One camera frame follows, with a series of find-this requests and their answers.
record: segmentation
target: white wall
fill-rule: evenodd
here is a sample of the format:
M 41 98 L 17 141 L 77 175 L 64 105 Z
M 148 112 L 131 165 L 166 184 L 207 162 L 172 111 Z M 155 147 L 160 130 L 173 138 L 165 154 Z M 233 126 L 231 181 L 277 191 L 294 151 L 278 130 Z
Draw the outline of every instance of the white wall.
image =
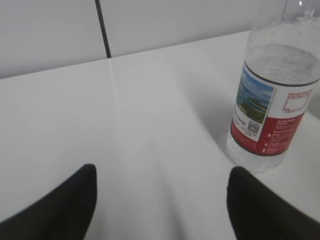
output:
M 0 78 L 102 58 L 94 0 L 0 1 Z
M 249 30 L 262 0 L 100 0 L 113 57 Z

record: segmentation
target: water bottle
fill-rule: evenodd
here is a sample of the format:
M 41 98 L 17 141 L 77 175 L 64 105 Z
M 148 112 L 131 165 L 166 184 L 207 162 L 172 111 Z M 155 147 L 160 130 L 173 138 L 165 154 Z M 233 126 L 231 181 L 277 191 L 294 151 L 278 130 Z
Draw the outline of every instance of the water bottle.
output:
M 320 78 L 320 1 L 264 0 L 247 43 L 227 150 L 254 173 L 278 166 Z

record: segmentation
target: bottle label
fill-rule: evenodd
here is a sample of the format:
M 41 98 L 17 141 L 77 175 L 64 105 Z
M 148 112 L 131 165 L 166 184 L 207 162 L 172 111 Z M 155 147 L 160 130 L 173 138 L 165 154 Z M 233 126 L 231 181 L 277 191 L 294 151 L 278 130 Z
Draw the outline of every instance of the bottle label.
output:
M 230 133 L 260 156 L 284 153 L 311 100 L 316 82 L 286 85 L 255 75 L 244 64 Z

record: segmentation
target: white desk surface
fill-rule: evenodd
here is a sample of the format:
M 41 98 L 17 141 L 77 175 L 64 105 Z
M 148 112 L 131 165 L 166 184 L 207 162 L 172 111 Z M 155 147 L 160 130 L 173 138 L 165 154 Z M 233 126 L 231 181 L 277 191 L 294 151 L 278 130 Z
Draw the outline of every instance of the white desk surface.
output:
M 0 221 L 85 163 L 94 240 L 232 240 L 223 153 L 248 32 L 0 81 Z M 320 121 L 257 177 L 320 221 Z

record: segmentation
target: qr code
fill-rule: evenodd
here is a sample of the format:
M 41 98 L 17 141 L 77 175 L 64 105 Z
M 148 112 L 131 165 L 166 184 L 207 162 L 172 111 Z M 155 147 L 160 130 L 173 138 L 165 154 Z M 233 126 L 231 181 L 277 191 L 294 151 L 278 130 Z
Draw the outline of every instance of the qr code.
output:
M 260 126 L 252 121 L 249 122 L 248 130 L 254 134 L 258 134 Z

